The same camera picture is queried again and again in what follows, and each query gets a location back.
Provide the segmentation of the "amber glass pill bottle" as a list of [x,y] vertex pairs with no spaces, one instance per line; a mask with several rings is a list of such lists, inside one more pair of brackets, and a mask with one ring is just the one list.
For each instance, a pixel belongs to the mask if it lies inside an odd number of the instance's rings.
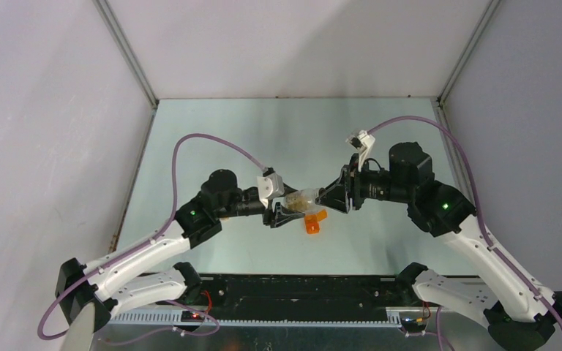
[[309,188],[292,192],[284,197],[283,205],[291,211],[313,214],[318,210],[316,200],[319,191],[316,188]]

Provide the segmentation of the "orange pill organizer box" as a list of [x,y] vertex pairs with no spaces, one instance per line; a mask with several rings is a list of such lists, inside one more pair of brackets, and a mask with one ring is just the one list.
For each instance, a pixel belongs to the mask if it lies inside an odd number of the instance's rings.
[[308,235],[318,234],[321,230],[320,223],[328,216],[326,209],[322,209],[304,217],[304,226]]

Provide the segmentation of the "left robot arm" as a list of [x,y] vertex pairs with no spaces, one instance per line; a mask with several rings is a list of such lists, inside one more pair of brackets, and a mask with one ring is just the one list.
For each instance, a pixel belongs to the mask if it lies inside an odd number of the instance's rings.
[[222,229],[222,219],[260,215],[263,224],[280,227],[305,214],[273,199],[295,194],[272,171],[249,189],[240,189],[235,173],[214,171],[190,201],[177,209],[161,228],[121,251],[81,263],[72,258],[60,267],[56,299],[68,323],[83,308],[94,306],[98,331],[122,312],[158,301],[194,304],[202,295],[202,280],[186,262],[154,274],[154,266],[200,246]]

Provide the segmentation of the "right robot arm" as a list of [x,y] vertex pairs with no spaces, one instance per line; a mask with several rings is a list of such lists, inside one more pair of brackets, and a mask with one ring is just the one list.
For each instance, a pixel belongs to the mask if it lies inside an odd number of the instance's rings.
[[480,222],[471,201],[435,179],[431,156],[418,143],[392,146],[388,169],[371,170],[354,154],[316,201],[348,213],[368,199],[405,204],[420,230],[465,256],[484,282],[472,288],[411,263],[397,275],[401,303],[424,301],[461,314],[505,350],[537,350],[562,324],[562,291],[528,273]]

